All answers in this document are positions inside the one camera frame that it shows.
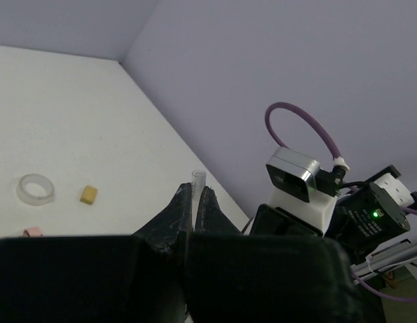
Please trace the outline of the yellow eraser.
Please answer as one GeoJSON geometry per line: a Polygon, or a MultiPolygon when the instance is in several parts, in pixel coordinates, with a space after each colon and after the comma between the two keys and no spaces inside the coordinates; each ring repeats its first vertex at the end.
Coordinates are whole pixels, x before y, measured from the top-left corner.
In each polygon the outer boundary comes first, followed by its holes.
{"type": "Polygon", "coordinates": [[[86,205],[92,205],[96,199],[97,194],[98,194],[97,188],[87,185],[83,189],[79,201],[86,205]]]}

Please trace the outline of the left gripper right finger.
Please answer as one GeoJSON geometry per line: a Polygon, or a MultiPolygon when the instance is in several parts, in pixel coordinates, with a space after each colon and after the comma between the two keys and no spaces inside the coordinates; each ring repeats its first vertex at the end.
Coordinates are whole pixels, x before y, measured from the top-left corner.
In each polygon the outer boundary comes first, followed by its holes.
{"type": "Polygon", "coordinates": [[[204,188],[186,241],[194,322],[360,322],[363,297],[339,243],[241,233],[204,188]]]}

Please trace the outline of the pink white mini stapler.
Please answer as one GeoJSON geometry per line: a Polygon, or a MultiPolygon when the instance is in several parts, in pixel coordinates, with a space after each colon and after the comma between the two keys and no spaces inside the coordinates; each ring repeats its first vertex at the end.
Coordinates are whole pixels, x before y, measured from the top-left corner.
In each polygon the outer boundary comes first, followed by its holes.
{"type": "Polygon", "coordinates": [[[22,237],[26,237],[26,238],[37,238],[37,237],[42,237],[42,236],[43,236],[43,232],[38,226],[29,227],[22,232],[22,237]]]}

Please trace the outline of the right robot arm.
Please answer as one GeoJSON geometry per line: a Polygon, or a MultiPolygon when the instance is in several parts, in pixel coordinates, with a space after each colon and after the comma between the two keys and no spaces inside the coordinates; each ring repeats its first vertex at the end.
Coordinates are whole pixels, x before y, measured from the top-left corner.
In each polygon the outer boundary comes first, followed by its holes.
{"type": "Polygon", "coordinates": [[[377,248],[409,232],[407,216],[417,213],[417,192],[400,181],[400,172],[387,166],[368,178],[365,186],[353,186],[335,205],[327,232],[314,222],[297,217],[293,209],[278,207],[293,197],[276,190],[271,205],[260,205],[248,234],[314,236],[332,239],[341,245],[362,280],[392,271],[406,264],[417,264],[417,243],[403,240],[381,251],[377,248]]]}

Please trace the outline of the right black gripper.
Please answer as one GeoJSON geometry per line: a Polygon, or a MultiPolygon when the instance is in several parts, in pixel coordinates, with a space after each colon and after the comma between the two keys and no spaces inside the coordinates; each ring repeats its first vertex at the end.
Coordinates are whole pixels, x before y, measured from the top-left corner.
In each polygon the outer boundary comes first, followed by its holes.
{"type": "Polygon", "coordinates": [[[267,204],[258,207],[250,235],[322,237],[319,229],[284,211],[267,204]]]}

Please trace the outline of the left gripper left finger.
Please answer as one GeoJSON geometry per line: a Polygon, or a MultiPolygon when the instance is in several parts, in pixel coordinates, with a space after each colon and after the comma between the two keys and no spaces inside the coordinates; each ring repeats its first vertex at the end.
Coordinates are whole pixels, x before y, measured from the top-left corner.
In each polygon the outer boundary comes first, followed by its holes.
{"type": "Polygon", "coordinates": [[[0,238],[0,322],[184,322],[192,189],[133,234],[0,238]]]}

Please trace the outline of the clear tape roll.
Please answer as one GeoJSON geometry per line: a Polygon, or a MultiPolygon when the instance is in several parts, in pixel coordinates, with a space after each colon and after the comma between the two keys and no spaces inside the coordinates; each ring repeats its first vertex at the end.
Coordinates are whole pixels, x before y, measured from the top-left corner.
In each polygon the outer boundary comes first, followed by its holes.
{"type": "Polygon", "coordinates": [[[27,205],[39,207],[54,201],[55,189],[53,183],[40,174],[22,176],[16,186],[16,195],[27,205]]]}

